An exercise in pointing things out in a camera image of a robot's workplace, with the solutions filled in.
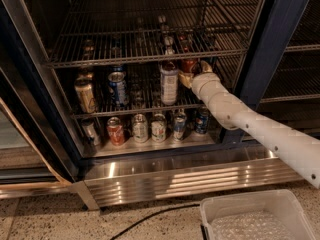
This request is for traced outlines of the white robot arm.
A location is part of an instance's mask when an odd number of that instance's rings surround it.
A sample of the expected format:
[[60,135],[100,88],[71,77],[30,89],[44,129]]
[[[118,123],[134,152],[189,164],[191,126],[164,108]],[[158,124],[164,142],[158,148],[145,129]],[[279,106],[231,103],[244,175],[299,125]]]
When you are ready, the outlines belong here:
[[231,94],[206,61],[196,73],[179,71],[179,80],[201,100],[221,126],[241,129],[317,189],[320,188],[320,141],[263,116]]

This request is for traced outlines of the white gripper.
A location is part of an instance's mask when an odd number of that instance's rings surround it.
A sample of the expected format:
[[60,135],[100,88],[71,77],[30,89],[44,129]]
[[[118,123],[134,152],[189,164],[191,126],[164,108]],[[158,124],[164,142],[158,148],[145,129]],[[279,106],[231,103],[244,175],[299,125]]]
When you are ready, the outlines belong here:
[[193,73],[185,73],[180,71],[179,81],[202,101],[208,100],[213,95],[223,92],[224,86],[221,84],[220,78],[212,73],[213,69],[206,61],[200,62],[202,74],[194,78]]

